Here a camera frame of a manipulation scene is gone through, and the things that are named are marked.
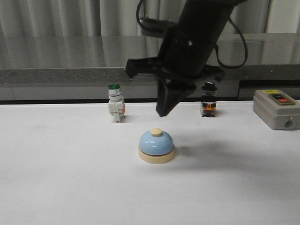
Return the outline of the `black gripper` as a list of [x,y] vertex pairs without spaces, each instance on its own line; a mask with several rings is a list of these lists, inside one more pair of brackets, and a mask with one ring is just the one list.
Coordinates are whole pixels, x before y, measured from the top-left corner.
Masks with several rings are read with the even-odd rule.
[[[240,0],[187,0],[178,22],[140,17],[136,20],[146,36],[162,38],[157,57],[129,59],[128,77],[151,74],[157,79],[159,116],[167,116],[186,97],[194,93],[196,80],[215,67],[206,65],[216,43]],[[169,83],[161,79],[172,80]]]

